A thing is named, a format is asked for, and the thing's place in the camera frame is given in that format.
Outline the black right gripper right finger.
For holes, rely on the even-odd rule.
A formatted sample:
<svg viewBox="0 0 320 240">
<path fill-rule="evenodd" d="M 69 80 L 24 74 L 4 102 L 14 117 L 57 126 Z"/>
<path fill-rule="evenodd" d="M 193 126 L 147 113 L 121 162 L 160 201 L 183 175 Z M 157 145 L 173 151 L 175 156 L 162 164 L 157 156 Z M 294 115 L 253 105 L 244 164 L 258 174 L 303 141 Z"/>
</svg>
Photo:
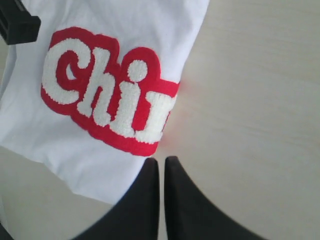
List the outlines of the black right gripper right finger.
<svg viewBox="0 0 320 240">
<path fill-rule="evenodd" d="M 169 240 L 263 239 L 212 204 L 176 156 L 165 159 L 164 211 Z"/>
</svg>

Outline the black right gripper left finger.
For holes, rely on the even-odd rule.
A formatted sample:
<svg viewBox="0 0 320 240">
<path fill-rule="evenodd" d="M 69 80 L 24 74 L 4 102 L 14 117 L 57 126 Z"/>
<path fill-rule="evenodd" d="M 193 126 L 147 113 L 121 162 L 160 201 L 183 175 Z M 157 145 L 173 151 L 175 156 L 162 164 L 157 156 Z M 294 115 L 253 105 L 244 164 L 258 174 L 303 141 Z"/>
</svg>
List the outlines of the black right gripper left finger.
<svg viewBox="0 0 320 240">
<path fill-rule="evenodd" d="M 159 165 L 147 158 L 111 210 L 76 240 L 156 240 L 159 232 Z"/>
</svg>

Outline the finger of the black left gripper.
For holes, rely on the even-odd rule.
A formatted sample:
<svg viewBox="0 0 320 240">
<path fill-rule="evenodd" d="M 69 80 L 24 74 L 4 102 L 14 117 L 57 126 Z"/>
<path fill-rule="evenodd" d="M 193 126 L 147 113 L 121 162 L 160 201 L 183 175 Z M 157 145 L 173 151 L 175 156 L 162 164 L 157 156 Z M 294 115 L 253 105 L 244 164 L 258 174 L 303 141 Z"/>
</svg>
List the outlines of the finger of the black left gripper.
<svg viewBox="0 0 320 240">
<path fill-rule="evenodd" d="M 22 1 L 0 1 L 0 35 L 8 46 L 36 42 L 40 26 L 40 18 L 31 15 Z"/>
</svg>

